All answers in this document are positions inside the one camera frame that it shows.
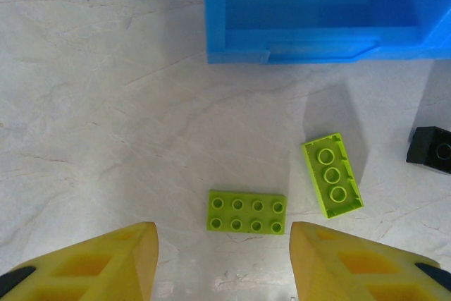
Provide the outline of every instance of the blue container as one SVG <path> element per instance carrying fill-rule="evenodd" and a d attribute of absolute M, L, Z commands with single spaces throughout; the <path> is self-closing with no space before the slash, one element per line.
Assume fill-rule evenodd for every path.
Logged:
<path fill-rule="evenodd" d="M 209 63 L 451 57 L 451 0 L 205 0 Z"/>

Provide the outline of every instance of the lime green brick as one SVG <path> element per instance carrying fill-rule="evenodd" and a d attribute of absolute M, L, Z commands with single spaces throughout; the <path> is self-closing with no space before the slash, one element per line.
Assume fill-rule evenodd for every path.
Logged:
<path fill-rule="evenodd" d="M 364 206 L 340 133 L 305 142 L 301 148 L 326 218 Z"/>
<path fill-rule="evenodd" d="M 284 195 L 211 190 L 206 229 L 282 235 L 286 209 L 287 198 Z"/>

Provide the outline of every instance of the white marble countertop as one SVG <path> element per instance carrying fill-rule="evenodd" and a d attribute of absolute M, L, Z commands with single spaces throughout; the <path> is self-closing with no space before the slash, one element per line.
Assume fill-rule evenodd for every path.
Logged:
<path fill-rule="evenodd" d="M 155 221 L 153 300 L 290 300 L 289 235 L 207 233 L 216 185 L 451 269 L 451 62 L 208 66 L 202 0 L 0 0 L 0 267 Z M 341 132 L 365 207 L 322 215 L 299 144 Z"/>

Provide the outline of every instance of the black object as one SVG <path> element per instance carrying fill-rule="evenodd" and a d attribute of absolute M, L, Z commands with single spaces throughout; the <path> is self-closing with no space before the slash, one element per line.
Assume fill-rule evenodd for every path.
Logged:
<path fill-rule="evenodd" d="M 430 264 L 416 263 L 415 266 L 451 292 L 451 273 L 449 271 L 444 271 L 443 269 L 431 266 Z"/>
<path fill-rule="evenodd" d="M 0 276 L 0 298 L 5 296 L 11 289 L 24 281 L 35 270 L 36 267 L 26 266 L 14 271 L 9 271 L 8 273 Z"/>
<path fill-rule="evenodd" d="M 439 127 L 418 127 L 406 161 L 451 174 L 451 132 Z"/>

